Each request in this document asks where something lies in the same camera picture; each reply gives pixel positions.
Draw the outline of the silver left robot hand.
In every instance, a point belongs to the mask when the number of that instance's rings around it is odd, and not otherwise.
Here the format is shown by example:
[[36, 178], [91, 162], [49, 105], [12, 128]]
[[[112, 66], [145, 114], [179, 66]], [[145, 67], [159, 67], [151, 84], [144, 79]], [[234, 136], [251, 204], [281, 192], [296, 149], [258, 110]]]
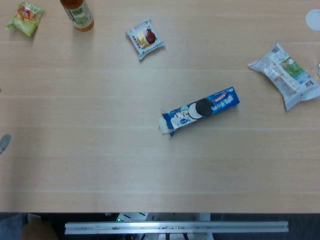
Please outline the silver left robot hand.
[[2, 154], [4, 150], [8, 147], [11, 138], [12, 136], [8, 133], [2, 136], [2, 138], [0, 139], [0, 154]]

